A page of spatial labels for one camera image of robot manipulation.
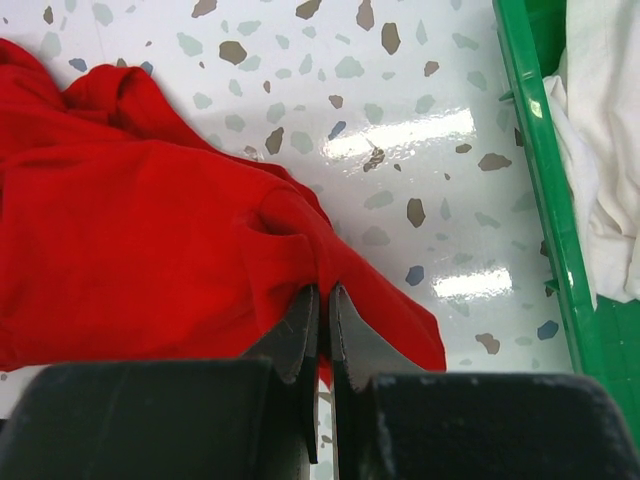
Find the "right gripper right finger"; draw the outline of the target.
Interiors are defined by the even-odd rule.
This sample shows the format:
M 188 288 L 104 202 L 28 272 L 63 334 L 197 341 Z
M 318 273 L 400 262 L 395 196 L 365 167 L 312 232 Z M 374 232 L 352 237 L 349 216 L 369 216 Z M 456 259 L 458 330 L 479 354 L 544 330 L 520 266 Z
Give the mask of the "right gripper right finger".
M 432 373 L 329 300 L 338 479 L 635 479 L 615 402 L 569 374 Z

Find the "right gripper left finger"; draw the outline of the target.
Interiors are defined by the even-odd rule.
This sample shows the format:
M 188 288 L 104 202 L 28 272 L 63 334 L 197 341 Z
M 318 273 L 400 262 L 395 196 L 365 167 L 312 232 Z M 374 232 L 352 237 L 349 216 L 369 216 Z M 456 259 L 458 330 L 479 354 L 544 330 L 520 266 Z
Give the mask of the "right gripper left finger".
M 235 359 L 61 364 L 1 429 L 5 479 L 306 479 L 317 460 L 319 295 Z

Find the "red t-shirt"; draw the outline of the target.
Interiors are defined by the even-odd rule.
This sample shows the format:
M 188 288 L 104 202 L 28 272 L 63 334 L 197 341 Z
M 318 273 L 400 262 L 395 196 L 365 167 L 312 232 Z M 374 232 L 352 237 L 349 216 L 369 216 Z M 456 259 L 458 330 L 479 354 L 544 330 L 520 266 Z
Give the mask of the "red t-shirt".
M 435 317 L 335 233 L 284 168 L 224 154 L 137 67 L 60 89 L 1 44 L 1 367 L 234 357 L 315 285 L 344 286 L 408 359 Z

